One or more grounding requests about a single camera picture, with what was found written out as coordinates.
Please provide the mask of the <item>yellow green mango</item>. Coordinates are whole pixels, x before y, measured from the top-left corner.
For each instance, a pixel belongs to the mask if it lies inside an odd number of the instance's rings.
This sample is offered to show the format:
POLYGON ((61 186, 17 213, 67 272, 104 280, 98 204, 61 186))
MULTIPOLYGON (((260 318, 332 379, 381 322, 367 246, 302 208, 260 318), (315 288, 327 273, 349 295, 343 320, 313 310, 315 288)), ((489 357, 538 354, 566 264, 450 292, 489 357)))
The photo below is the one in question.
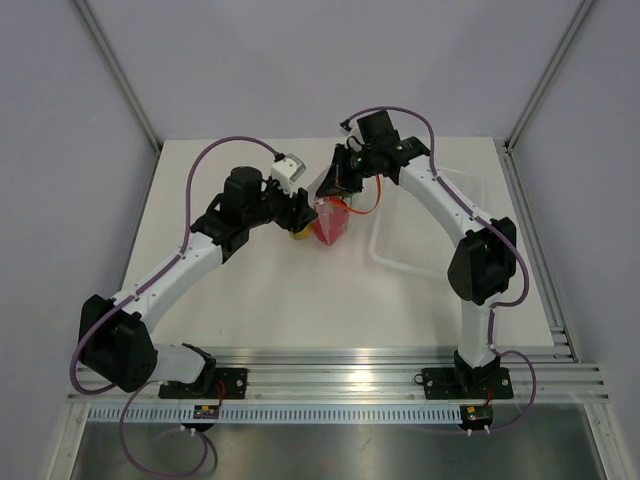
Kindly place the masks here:
POLYGON ((307 226, 303 230, 297 233, 291 233, 290 236, 294 240, 306 240, 313 235, 313 227, 307 226))

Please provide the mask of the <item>pink dragon fruit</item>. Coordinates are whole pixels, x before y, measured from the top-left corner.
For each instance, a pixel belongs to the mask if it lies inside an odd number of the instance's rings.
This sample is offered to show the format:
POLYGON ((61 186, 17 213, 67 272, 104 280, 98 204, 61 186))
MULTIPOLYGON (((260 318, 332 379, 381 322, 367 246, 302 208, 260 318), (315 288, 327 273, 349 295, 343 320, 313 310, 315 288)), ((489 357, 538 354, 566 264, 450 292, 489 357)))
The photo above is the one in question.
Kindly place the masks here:
POLYGON ((315 200, 314 209, 317 212, 313 223, 315 236, 324 245, 335 244, 348 226, 350 213, 346 204, 339 197, 325 197, 315 200))

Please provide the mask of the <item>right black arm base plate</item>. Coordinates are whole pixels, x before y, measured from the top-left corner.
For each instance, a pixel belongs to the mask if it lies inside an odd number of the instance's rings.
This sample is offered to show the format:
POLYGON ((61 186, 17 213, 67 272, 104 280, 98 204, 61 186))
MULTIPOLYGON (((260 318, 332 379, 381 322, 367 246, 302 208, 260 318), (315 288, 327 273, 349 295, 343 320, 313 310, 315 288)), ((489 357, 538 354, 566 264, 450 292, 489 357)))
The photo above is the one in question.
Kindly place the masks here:
POLYGON ((413 376, 427 400, 510 400, 514 398, 509 370, 500 367, 479 383, 463 386, 453 367, 424 368, 413 376))

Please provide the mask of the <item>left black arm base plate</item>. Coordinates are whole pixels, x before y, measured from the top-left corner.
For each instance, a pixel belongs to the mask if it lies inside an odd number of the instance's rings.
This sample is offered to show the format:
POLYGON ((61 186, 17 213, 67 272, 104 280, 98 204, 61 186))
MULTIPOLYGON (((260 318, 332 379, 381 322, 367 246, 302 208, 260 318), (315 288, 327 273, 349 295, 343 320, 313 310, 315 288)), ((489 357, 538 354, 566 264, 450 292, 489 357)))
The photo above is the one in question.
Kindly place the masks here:
POLYGON ((169 381, 159 388, 159 397, 169 400, 242 400, 246 396, 248 370, 245 368, 204 368, 192 383, 169 381))

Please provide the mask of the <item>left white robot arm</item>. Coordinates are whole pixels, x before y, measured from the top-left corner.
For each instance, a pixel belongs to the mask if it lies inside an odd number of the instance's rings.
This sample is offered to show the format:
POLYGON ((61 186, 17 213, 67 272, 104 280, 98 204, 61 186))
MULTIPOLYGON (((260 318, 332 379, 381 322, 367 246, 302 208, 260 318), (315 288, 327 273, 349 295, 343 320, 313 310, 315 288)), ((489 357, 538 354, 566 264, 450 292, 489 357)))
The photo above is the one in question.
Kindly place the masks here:
POLYGON ((252 229, 275 223, 299 233, 317 214, 292 159, 274 163, 268 177, 234 168, 206 211, 187 224, 181 247, 143 279, 109 298, 83 305, 74 362, 132 393, 153 381, 179 383, 195 398, 216 385, 216 361, 191 344, 160 345, 151 333, 168 310, 204 276, 226 263, 252 229))

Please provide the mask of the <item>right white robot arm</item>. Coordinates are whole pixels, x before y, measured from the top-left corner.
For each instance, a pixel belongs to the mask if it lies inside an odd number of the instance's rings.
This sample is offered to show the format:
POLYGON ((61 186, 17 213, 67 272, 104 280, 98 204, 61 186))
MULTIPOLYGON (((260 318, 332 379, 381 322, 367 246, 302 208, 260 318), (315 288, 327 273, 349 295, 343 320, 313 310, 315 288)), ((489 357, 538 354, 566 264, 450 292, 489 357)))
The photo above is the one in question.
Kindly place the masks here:
POLYGON ((500 367, 488 339, 490 308, 509 287, 517 266, 517 229, 475 206, 437 166, 436 143, 402 137, 390 118, 394 107, 361 110, 341 123, 347 139, 336 145, 316 195, 340 199, 382 176, 415 198, 436 219, 455 251, 447 280, 462 306, 461 339, 451 375, 466 396, 484 390, 500 367))

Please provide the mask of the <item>clear zip bag orange zipper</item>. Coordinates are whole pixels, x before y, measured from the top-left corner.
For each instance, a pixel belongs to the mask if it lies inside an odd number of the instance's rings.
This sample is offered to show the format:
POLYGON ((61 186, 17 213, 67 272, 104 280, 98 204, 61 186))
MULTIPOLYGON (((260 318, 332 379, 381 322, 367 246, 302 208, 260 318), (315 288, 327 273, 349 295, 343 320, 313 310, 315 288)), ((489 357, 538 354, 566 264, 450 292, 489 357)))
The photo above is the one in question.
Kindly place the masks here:
POLYGON ((382 192, 382 179, 378 175, 373 180, 365 181, 365 189, 361 193, 318 198, 313 205, 318 217, 300 233, 290 233, 289 236, 298 241, 315 238, 322 245, 332 246, 347 233, 350 226, 378 209, 382 192))

